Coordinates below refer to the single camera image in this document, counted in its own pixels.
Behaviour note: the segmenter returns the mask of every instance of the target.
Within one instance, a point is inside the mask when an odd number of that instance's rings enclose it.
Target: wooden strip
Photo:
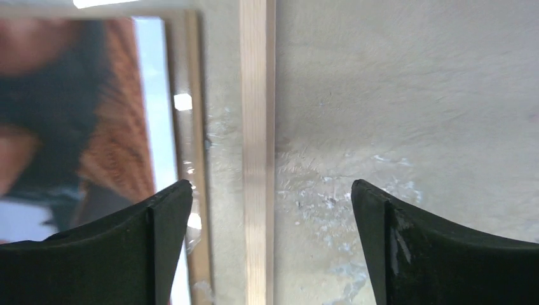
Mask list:
[[[200,241],[188,256],[191,304],[213,304],[208,288],[212,289],[210,253],[210,227],[208,224],[208,202],[206,189],[206,147],[204,104],[201,88],[200,33],[198,15],[193,10],[185,13],[188,44],[189,89],[193,101],[193,149],[196,190],[198,191],[198,213],[201,219]],[[197,288],[203,283],[204,289]]]
[[[240,0],[247,305],[273,305],[275,0]]]

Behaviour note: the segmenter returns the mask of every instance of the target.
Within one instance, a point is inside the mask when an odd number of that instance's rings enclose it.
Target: photograph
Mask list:
[[[177,181],[166,43],[158,17],[0,20],[0,243],[43,240]]]

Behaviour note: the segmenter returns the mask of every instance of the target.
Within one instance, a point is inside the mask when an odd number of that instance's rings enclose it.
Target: human skin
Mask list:
[[[80,30],[80,22],[57,18],[0,20],[0,78],[17,78],[43,68],[76,42]],[[0,126],[0,196],[10,190],[38,148],[35,135]]]

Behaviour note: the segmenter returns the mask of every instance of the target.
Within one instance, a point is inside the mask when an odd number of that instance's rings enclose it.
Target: wooden slat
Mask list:
[[[240,0],[247,305],[273,305],[275,0]]]
[[[212,270],[210,261],[210,236],[208,225],[208,202],[206,189],[206,148],[204,104],[201,88],[200,33],[198,15],[195,11],[185,13],[186,37],[188,44],[189,89],[193,101],[193,149],[195,186],[198,190],[198,213],[201,219],[200,241],[188,256],[189,282],[191,284],[191,304],[213,304],[207,291],[196,288],[196,283],[204,283],[212,289]]]

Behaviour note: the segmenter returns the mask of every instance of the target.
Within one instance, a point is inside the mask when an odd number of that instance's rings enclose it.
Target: framed photograph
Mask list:
[[[211,285],[197,23],[182,10],[2,9],[2,242],[43,240],[189,179],[171,300],[204,304],[188,277]],[[189,268],[207,266],[188,271],[195,245],[205,255]]]

